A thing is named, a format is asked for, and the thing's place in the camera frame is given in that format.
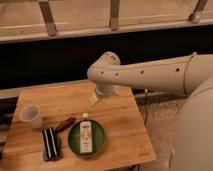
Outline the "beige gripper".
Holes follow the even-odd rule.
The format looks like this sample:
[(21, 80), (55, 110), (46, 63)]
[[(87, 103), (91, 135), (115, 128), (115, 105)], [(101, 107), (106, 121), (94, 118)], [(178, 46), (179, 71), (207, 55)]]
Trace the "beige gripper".
[(113, 86), (96, 86), (90, 94), (90, 103), (92, 106), (95, 106), (105, 98), (117, 96)]

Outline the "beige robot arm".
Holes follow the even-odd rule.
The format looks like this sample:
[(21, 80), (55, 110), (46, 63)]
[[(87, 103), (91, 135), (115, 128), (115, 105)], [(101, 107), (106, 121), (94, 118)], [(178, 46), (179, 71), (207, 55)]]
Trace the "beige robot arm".
[(172, 171), (213, 171), (213, 54), (123, 65), (106, 52), (87, 71), (97, 100), (117, 85), (170, 92), (187, 98), (176, 123)]

